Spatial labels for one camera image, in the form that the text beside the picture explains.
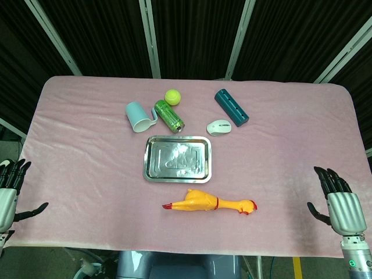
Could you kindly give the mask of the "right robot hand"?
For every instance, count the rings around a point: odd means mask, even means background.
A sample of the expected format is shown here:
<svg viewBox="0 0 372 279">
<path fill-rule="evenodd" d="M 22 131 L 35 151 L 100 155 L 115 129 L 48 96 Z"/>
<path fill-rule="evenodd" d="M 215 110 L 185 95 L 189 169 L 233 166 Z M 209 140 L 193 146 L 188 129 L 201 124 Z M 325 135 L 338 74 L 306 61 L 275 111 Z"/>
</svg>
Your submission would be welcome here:
<svg viewBox="0 0 372 279">
<path fill-rule="evenodd" d="M 334 170 L 315 166 L 314 171 L 323 190 L 328 215 L 321 214 L 313 203 L 308 202 L 307 208 L 312 216 L 343 237 L 362 235 L 367 224 L 358 196 Z"/>
</svg>

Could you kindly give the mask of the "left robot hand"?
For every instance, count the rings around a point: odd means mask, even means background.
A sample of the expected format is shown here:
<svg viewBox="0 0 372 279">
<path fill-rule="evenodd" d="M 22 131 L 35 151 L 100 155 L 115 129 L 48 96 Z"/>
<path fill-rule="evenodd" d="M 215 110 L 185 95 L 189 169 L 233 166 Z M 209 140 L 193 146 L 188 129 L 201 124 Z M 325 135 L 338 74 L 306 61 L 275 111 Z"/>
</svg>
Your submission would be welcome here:
<svg viewBox="0 0 372 279">
<path fill-rule="evenodd" d="M 42 213 L 48 202 L 32 211 L 16 213 L 18 198 L 31 162 L 25 159 L 4 160 L 1 163 L 1 234 L 6 233 L 14 222 L 22 221 Z"/>
</svg>

